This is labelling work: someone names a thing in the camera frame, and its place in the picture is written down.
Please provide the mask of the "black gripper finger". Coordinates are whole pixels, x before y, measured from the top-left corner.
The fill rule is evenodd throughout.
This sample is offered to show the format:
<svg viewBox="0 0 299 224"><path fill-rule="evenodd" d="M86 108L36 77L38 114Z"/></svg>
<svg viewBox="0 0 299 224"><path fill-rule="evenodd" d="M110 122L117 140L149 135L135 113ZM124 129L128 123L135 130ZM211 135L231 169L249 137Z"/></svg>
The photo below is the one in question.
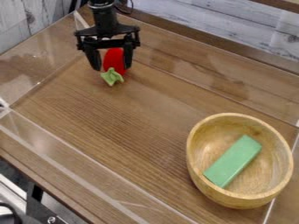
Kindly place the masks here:
<svg viewBox="0 0 299 224"><path fill-rule="evenodd" d="M132 66L132 58L133 58L133 44L127 42L123 47L124 50L124 67L128 69Z"/></svg>
<svg viewBox="0 0 299 224"><path fill-rule="evenodd" d="M98 50L94 49L92 46L85 45L84 46L84 53L88 58L88 62L90 64L90 67L98 71L101 68L101 58L100 58L100 53Z"/></svg>

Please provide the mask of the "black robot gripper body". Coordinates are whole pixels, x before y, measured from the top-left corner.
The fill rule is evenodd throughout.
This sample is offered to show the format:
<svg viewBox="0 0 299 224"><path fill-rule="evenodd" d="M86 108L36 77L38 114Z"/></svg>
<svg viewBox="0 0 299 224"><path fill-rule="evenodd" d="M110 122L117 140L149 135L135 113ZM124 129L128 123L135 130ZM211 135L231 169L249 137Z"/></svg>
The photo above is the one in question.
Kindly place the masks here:
<svg viewBox="0 0 299 224"><path fill-rule="evenodd" d="M135 25L117 24L108 31L100 30L96 26L74 31L77 49L85 51L85 46L92 49L124 48L140 46L140 28Z"/></svg>

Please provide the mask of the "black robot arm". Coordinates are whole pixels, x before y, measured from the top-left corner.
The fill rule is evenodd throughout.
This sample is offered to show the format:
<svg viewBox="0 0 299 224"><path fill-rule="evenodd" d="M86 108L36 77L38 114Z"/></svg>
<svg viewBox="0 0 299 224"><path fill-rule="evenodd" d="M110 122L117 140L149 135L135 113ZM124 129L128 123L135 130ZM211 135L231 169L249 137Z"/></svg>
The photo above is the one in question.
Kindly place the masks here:
<svg viewBox="0 0 299 224"><path fill-rule="evenodd" d="M77 49L85 53L90 67L98 71L98 49L121 48L124 69L128 69L132 66L133 50L140 46L140 28L118 23L114 0L88 0L88 8L92 11L94 25L74 31Z"/></svg>

